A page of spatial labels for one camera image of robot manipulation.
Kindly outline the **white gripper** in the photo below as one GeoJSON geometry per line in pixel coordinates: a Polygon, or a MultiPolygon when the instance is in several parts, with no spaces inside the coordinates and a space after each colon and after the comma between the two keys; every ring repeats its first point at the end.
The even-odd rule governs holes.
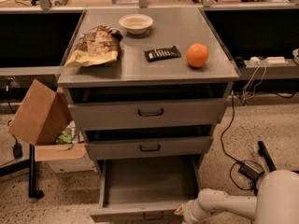
{"type": "Polygon", "coordinates": [[[177,216],[182,216],[185,224],[199,224],[199,220],[192,213],[192,202],[188,201],[185,204],[182,204],[174,214],[177,216]]]}

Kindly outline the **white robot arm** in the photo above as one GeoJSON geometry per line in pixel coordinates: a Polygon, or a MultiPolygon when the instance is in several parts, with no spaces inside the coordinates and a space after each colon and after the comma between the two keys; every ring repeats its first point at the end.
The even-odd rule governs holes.
{"type": "Polygon", "coordinates": [[[256,197],[202,189],[196,199],[183,203],[175,214],[183,217],[182,224],[201,224],[222,212],[247,217],[254,224],[299,224],[299,174],[288,170],[269,173],[256,197]]]}

